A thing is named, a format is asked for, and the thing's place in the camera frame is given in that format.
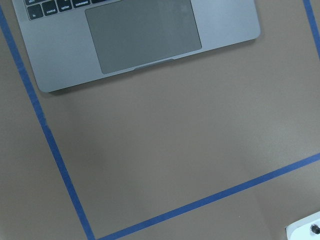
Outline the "grey laptop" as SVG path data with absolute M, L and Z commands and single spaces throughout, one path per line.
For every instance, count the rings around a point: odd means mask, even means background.
M 45 93 L 256 39 L 253 0 L 15 0 Z

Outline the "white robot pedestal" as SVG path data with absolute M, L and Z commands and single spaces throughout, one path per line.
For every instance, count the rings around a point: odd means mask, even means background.
M 299 219 L 285 228 L 288 240 L 319 240 L 320 212 Z

